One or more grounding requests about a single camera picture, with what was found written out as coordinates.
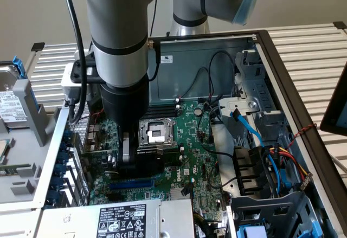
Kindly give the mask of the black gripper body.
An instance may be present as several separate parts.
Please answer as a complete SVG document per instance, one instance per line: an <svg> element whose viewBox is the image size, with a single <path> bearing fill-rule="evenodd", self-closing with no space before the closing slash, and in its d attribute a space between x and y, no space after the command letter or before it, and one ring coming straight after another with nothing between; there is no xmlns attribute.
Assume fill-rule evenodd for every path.
<svg viewBox="0 0 347 238"><path fill-rule="evenodd" d="M106 115L122 132L132 132L149 106L149 78L144 76L130 87L100 85L101 99Z"/></svg>

